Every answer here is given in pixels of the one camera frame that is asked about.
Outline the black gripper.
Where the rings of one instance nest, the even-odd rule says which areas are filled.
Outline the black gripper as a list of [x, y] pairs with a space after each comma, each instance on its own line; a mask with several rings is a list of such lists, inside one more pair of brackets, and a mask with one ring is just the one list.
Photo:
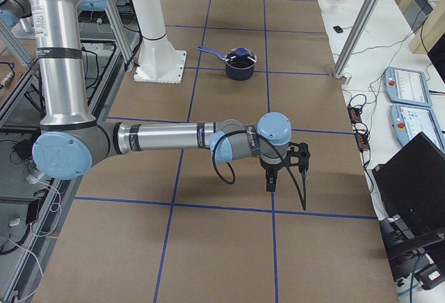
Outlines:
[[275, 192], [277, 183], [277, 173], [283, 167], [283, 158], [271, 158], [264, 154], [260, 156], [260, 165], [266, 172], [266, 191]]

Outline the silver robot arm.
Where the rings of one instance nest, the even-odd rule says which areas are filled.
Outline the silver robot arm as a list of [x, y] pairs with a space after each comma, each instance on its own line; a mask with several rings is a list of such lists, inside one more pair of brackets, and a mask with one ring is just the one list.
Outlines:
[[29, 0], [1, 0], [1, 22], [7, 28], [21, 24], [25, 33], [35, 34]]
[[102, 160], [156, 149], [208, 149], [213, 163], [257, 157], [274, 191], [290, 166], [291, 124], [268, 113], [256, 125], [235, 120], [184, 124], [100, 124], [88, 112], [77, 8], [82, 0], [29, 0], [46, 115], [33, 145], [37, 168], [58, 180], [84, 175]]

